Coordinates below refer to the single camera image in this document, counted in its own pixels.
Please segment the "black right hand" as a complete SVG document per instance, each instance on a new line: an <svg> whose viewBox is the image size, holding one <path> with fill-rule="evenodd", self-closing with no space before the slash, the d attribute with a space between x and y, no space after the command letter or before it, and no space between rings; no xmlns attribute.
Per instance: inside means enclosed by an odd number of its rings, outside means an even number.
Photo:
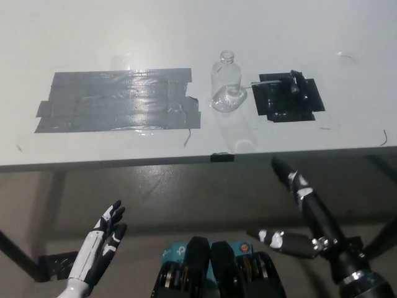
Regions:
<svg viewBox="0 0 397 298"><path fill-rule="evenodd" d="M337 284L366 270L368 265L351 248L339 224L302 174L276 157L272 158L271 165L292 195L312 236L268 228L252 228L247 230L247 235L288 256L310 260L321 256L329 262L332 278Z"/></svg>

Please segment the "white and black left hand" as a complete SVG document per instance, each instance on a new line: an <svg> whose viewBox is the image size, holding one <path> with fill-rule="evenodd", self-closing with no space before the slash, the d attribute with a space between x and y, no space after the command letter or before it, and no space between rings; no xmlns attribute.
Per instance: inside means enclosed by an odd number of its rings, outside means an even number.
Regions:
<svg viewBox="0 0 397 298"><path fill-rule="evenodd" d="M127 224L120 222L124 212L125 208L118 200L102 214L83 242L70 271L70 279L80 280L91 287L97 285L127 231Z"/></svg>

